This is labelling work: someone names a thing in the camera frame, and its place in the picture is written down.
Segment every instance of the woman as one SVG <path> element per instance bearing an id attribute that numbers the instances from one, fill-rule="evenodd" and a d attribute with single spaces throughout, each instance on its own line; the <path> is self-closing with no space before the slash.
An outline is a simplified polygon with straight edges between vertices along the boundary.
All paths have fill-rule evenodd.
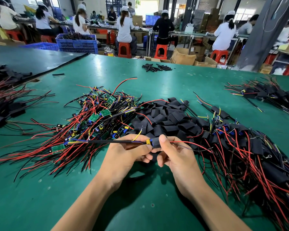
<path id="1" fill-rule="evenodd" d="M 17 14 L 8 7 L 8 3 L 6 3 L 4 0 L 0 0 L 0 26 L 5 30 L 22 31 L 25 39 L 27 40 L 27 32 L 25 31 L 23 25 L 16 24 L 13 21 L 12 16 L 21 17 L 20 14 Z"/>
<path id="2" fill-rule="evenodd" d="M 90 19 L 97 19 L 97 15 L 96 15 L 95 11 L 92 11 Z"/>
<path id="3" fill-rule="evenodd" d="M 277 40 L 281 42 L 287 42 L 289 40 L 289 20 L 287 22 L 287 25 L 281 31 Z"/>
<path id="4" fill-rule="evenodd" d="M 235 11 L 229 11 L 225 18 L 224 23 L 219 25 L 219 27 L 214 32 L 214 35 L 217 37 L 212 50 L 227 50 L 230 46 L 231 39 L 235 35 L 236 26 L 233 22 L 235 18 Z"/>
<path id="5" fill-rule="evenodd" d="M 77 14 L 73 17 L 73 28 L 75 32 L 82 35 L 91 35 L 92 33 L 86 26 L 87 14 L 84 9 L 79 9 Z"/>
<path id="6" fill-rule="evenodd" d="M 134 28 L 133 20 L 128 17 L 127 6 L 121 8 L 121 16 L 117 19 L 117 29 L 119 30 L 116 38 L 116 47 L 119 52 L 119 42 L 129 43 L 131 47 L 131 54 L 136 55 L 137 38 L 131 36 L 131 29 Z"/>
<path id="7" fill-rule="evenodd" d="M 50 13 L 47 12 L 47 6 L 38 1 L 38 8 L 35 12 L 35 21 L 36 21 L 36 29 L 39 34 L 43 36 L 57 36 L 59 33 L 63 33 L 61 27 L 51 28 L 49 23 L 52 21 L 53 23 L 58 23 L 59 21 L 54 19 Z"/>
<path id="8" fill-rule="evenodd" d="M 168 11 L 162 11 L 162 17 L 160 17 L 153 26 L 154 31 L 158 31 L 158 37 L 156 43 L 158 45 L 167 45 L 170 41 L 174 41 L 174 46 L 178 44 L 178 37 L 169 38 L 169 31 L 174 30 L 172 21 L 169 19 Z"/>

